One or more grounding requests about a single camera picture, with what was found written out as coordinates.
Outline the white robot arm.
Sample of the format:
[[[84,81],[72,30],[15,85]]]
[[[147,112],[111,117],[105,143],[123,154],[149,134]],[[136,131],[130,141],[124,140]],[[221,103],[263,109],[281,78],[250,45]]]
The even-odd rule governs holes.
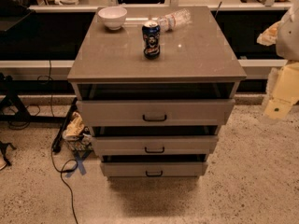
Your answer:
[[[299,101],[299,0],[292,3],[279,21],[259,34],[257,42],[275,45],[277,55],[287,61],[280,69],[271,69],[262,104],[265,118],[283,119]]]

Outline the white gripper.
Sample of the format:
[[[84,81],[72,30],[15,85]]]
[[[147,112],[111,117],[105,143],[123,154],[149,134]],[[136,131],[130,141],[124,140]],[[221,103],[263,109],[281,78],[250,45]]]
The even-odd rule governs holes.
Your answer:
[[[277,43],[279,21],[265,29],[257,43],[271,46]],[[288,60],[280,69],[272,68],[263,99],[264,114],[270,119],[283,119],[299,100],[299,62]]]

